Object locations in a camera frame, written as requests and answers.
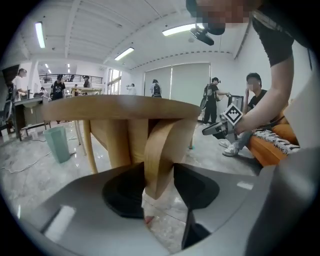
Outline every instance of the fluorescent light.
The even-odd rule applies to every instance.
[[[197,25],[202,30],[205,28],[202,23],[197,23]],[[196,24],[183,25],[183,26],[170,28],[168,30],[163,31],[162,33],[167,37],[176,33],[190,31],[190,29],[194,29],[195,27],[196,27]]]
[[[116,57],[114,60],[119,61],[121,60],[124,56],[127,56],[129,53],[133,52],[135,49],[130,47],[129,49],[126,49],[123,53],[121,53],[118,57]]]
[[[36,31],[36,36],[38,37],[40,48],[45,48],[46,45],[45,45],[44,33],[42,29],[42,22],[37,22],[35,24],[35,31]]]

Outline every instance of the light blue trash can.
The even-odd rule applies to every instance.
[[[63,126],[54,127],[43,132],[54,159],[63,163],[70,158],[66,129]]]

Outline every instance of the sofa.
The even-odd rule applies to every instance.
[[[283,116],[284,111],[282,111],[274,120],[279,120]],[[272,128],[272,131],[282,139],[285,139],[294,145],[299,145],[297,137],[285,117],[277,122],[277,125]],[[247,148],[263,167],[277,165],[281,160],[287,157],[287,155],[279,148],[275,147],[273,143],[256,136],[251,137]]]

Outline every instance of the railing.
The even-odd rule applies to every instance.
[[[83,79],[84,75],[82,74],[44,74],[39,75],[40,83],[41,84],[47,84],[47,83],[54,83],[57,80],[57,76],[63,75],[62,81],[63,82],[73,82],[73,83],[79,83],[78,85],[81,86],[85,83],[85,80]],[[89,76],[89,81],[92,84],[102,84],[102,77],[98,76]]]

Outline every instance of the window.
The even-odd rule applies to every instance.
[[[121,77],[122,72],[116,69],[109,70],[109,79],[108,79],[108,95],[119,95],[121,89]]]

